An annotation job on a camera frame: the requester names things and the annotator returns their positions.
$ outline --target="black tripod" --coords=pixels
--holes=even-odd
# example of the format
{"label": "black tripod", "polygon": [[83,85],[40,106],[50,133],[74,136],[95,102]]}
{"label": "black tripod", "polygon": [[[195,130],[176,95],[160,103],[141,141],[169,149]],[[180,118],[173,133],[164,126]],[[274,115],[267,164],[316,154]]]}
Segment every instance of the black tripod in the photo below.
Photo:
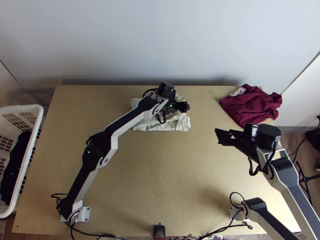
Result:
{"label": "black tripod", "polygon": [[308,195],[309,202],[312,205],[311,196],[310,196],[310,192],[309,192],[309,188],[308,188],[308,182],[310,180],[314,180],[314,179],[320,178],[320,174],[317,174],[317,175],[314,175],[314,176],[311,176],[311,177],[306,177],[304,175],[304,173],[302,171],[302,168],[301,168],[301,166],[300,166],[298,161],[296,162],[296,166],[299,168],[299,184],[300,184],[300,187],[306,192],[306,194]]}

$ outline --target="crumpled garment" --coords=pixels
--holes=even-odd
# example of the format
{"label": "crumpled garment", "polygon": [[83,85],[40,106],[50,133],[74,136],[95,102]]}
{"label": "crumpled garment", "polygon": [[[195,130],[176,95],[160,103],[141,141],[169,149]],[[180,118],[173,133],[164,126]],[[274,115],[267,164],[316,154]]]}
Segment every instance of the crumpled garment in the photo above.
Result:
{"label": "crumpled garment", "polygon": [[258,87],[244,84],[234,93],[221,99],[220,104],[226,113],[242,128],[246,123],[258,124],[279,116],[276,108],[282,104],[282,96],[273,92],[268,95]]}
{"label": "crumpled garment", "polygon": [[[176,101],[183,102],[185,97],[179,97],[176,94]],[[131,99],[131,108],[134,109],[140,101],[139,98]],[[161,124],[158,122],[155,116],[149,119],[142,119],[136,125],[132,127],[133,130],[140,131],[187,131],[191,127],[190,118],[186,112],[175,111],[166,116],[166,123]]]}

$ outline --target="white cloth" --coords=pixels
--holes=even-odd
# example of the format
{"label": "white cloth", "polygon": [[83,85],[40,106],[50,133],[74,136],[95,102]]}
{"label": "white cloth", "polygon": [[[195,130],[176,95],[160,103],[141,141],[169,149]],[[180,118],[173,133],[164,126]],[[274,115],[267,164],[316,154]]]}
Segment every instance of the white cloth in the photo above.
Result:
{"label": "white cloth", "polygon": [[[185,97],[179,97],[176,95],[177,102],[185,101]],[[131,99],[131,108],[134,109],[140,101],[139,98]],[[166,123],[161,124],[158,122],[155,116],[149,119],[142,119],[136,125],[132,127],[133,130],[140,131],[187,131],[191,127],[190,118],[186,112],[176,111],[174,113],[169,113],[166,116]]]}

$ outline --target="printed logo on shirt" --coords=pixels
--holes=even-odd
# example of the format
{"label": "printed logo on shirt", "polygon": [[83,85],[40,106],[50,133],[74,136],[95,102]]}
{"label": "printed logo on shirt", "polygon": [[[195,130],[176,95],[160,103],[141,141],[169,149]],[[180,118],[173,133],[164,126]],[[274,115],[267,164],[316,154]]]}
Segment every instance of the printed logo on shirt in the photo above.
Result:
{"label": "printed logo on shirt", "polygon": [[245,91],[246,91],[245,88],[239,87],[235,92],[233,92],[232,94],[230,94],[230,96],[236,97],[236,96],[239,96],[239,95],[243,95]]}

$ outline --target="white wall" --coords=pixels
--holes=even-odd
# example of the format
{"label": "white wall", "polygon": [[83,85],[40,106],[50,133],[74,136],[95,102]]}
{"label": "white wall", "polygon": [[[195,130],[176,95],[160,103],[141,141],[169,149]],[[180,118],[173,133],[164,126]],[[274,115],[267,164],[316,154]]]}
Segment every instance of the white wall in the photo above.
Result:
{"label": "white wall", "polygon": [[173,78],[281,93],[320,49],[319,9],[318,0],[2,0],[0,59],[24,86]]}
{"label": "white wall", "polygon": [[21,89],[18,82],[0,62],[0,107],[33,103],[30,96]]}
{"label": "white wall", "polygon": [[320,56],[282,94],[277,126],[317,126],[320,114]]}

